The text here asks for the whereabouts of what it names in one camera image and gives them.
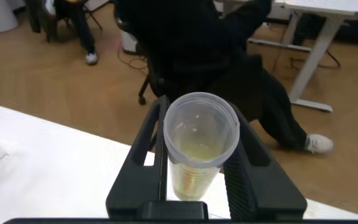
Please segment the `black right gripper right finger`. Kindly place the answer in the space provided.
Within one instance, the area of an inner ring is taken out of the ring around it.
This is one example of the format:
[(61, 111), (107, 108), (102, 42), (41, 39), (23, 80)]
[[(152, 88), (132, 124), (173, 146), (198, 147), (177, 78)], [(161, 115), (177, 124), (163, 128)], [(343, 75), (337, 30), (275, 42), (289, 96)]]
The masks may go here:
[(240, 138), (223, 172), (233, 220), (301, 220), (307, 202), (239, 109)]

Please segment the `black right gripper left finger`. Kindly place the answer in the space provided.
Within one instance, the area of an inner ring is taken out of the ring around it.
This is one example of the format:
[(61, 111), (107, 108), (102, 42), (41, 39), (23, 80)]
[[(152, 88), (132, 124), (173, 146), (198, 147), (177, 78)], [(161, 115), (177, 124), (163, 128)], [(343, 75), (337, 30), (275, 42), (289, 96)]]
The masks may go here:
[(145, 202), (167, 199), (167, 147), (163, 119), (169, 99), (152, 103), (106, 199), (109, 218), (136, 218)]

